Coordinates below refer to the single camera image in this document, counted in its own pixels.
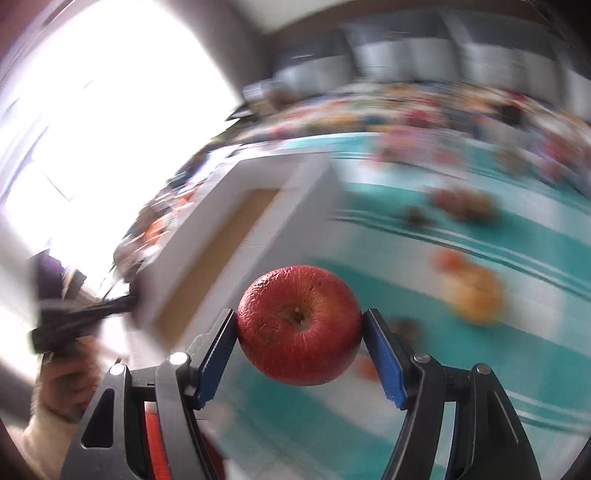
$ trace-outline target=red apple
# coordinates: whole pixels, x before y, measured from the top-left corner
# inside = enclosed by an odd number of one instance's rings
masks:
[[[362,336],[351,289],[310,265],[264,274],[238,307],[238,340],[264,374],[291,385],[320,385],[353,362]]]

